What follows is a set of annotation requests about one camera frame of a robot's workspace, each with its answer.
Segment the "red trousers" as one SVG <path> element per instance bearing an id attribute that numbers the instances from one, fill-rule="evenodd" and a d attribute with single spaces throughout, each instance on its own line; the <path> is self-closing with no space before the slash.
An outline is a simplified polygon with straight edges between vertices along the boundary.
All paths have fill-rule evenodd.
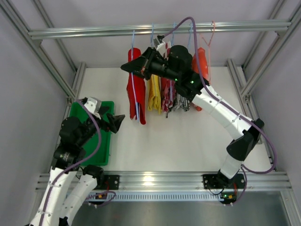
<path id="1" fill-rule="evenodd" d="M 138 120 L 142 125 L 145 125 L 146 87 L 144 79 L 130 73 L 127 83 L 127 95 L 129 99 L 130 119 Z"/>

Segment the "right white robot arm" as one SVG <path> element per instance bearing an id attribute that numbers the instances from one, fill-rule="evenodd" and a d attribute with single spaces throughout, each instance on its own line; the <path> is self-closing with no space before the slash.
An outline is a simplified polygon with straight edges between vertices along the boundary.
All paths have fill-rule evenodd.
<path id="1" fill-rule="evenodd" d="M 172 46 L 168 57 L 148 47 L 141 56 L 120 68 L 146 80 L 154 74 L 175 81 L 175 89 L 181 96 L 201 107 L 228 131 L 233 140 L 226 148 L 225 162 L 214 177 L 216 183 L 226 188 L 259 141 L 264 122 L 249 119 L 233 109 L 192 69 L 192 60 L 187 48 L 181 45 Z"/>

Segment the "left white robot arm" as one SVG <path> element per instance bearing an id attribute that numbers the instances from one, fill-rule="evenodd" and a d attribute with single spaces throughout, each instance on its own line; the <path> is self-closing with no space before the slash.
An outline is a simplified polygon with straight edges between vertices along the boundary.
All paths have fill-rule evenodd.
<path id="1" fill-rule="evenodd" d="M 40 206 L 30 221 L 31 226 L 70 226 L 97 186 L 104 183 L 101 167 L 87 165 L 77 185 L 69 192 L 82 162 L 87 161 L 84 145 L 94 136 L 101 136 L 101 130 L 117 133 L 125 115 L 107 113 L 108 107 L 82 106 L 87 114 L 85 121 L 76 115 L 63 120 L 59 136 L 60 144 L 54 152 L 48 184 Z"/>

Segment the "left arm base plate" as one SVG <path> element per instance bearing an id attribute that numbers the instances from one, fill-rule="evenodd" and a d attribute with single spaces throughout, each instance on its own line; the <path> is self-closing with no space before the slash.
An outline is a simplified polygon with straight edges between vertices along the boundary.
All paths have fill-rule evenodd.
<path id="1" fill-rule="evenodd" d="M 104 175 L 97 181 L 95 190 L 119 190 L 119 175 Z"/>

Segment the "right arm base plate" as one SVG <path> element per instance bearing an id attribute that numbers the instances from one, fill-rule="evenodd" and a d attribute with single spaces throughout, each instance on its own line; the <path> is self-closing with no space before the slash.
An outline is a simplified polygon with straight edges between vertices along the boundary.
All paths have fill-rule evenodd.
<path id="1" fill-rule="evenodd" d="M 205 189 L 243 189 L 246 184 L 244 175 L 241 173 L 236 174 L 233 178 L 229 179 L 223 174 L 203 174 L 203 182 Z"/>

